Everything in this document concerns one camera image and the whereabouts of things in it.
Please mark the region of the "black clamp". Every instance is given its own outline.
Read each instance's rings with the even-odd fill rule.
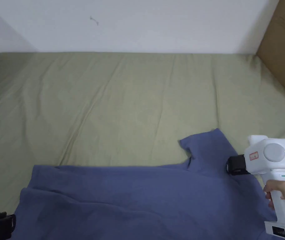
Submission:
[[[246,161],[244,155],[232,156],[226,163],[227,173],[233,176],[250,174],[246,170]]]
[[[16,215],[7,215],[7,212],[0,212],[0,240],[10,239],[15,227]]]

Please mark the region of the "white wall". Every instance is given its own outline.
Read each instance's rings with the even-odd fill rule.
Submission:
[[[0,52],[255,53],[277,2],[0,0]]]

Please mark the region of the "blue t-shirt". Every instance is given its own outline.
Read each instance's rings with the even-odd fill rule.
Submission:
[[[226,173],[237,153],[219,129],[180,144],[177,165],[34,166],[12,239],[278,239],[257,179]]]

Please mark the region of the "fabric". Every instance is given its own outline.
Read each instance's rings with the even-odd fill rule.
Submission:
[[[257,179],[227,174],[237,153],[219,129],[181,146],[192,156],[178,165],[35,166],[12,239],[277,239]]]
[[[220,128],[285,138],[285,91],[252,55],[0,54],[0,212],[13,213],[33,166],[157,166],[177,141]]]

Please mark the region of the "white plastic housing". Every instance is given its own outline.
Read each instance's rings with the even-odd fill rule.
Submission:
[[[269,144],[279,145],[285,150],[285,139],[265,138],[260,142],[254,143],[245,150],[244,154],[248,172],[251,174],[261,174],[270,171],[285,172],[285,154],[283,159],[279,161],[281,156],[273,155],[273,152],[278,152],[277,146]],[[269,160],[265,156],[266,152],[264,153],[267,147],[270,148],[270,151],[267,152]]]

